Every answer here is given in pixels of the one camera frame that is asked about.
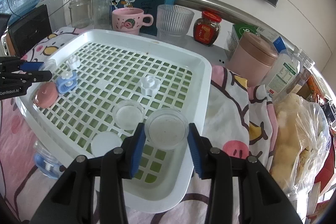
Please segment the pink mug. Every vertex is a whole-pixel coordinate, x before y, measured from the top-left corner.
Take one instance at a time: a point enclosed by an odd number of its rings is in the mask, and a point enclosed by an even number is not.
[[[143,22],[145,17],[149,17],[149,23]],[[144,14],[140,8],[120,8],[112,12],[112,26],[114,31],[139,35],[142,26],[152,26],[154,18],[150,14]]]

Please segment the white plastic tray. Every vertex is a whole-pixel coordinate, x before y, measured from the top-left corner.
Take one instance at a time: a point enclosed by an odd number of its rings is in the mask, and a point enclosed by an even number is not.
[[[91,30],[50,57],[58,66],[53,80],[67,70],[65,61],[72,54],[82,63],[77,88],[60,95],[48,109],[33,104],[39,84],[16,99],[37,137],[64,165],[77,155],[92,157],[90,143],[99,132],[111,131],[122,139],[133,134],[113,122],[112,109],[121,100],[140,102],[146,118],[157,109],[175,108],[202,132],[211,78],[204,57],[145,37]],[[146,75],[161,80],[153,98],[140,91],[139,80]],[[186,193],[192,171],[187,143],[171,151],[146,143],[139,172],[123,181],[126,206],[148,213],[171,209]]]

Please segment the bread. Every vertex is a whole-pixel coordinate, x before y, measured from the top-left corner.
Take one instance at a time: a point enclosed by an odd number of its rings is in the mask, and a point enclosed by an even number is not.
[[[295,189],[303,178],[310,156],[311,117],[302,100],[291,93],[274,106],[279,128],[270,174],[285,193]]]

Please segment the red jar lid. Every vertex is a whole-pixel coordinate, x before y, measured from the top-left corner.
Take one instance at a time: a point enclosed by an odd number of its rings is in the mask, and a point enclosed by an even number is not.
[[[208,12],[208,11],[203,11],[202,12],[202,17],[205,17],[205,18],[209,19],[210,21],[217,22],[217,23],[220,23],[222,21],[222,19],[218,15],[215,15],[215,14],[213,14],[211,12]]]

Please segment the bottle label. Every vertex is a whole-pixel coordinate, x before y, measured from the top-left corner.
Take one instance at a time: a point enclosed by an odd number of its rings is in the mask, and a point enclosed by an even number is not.
[[[295,87],[292,89],[291,93],[297,94],[299,90],[302,88],[303,85],[300,85],[300,83],[297,83]]]
[[[266,87],[269,95],[273,97],[280,93],[296,75],[297,73],[291,65],[283,63],[281,70],[274,76],[272,81]]]
[[[196,27],[195,39],[204,44],[209,44],[214,35],[214,30],[205,24],[199,24]]]

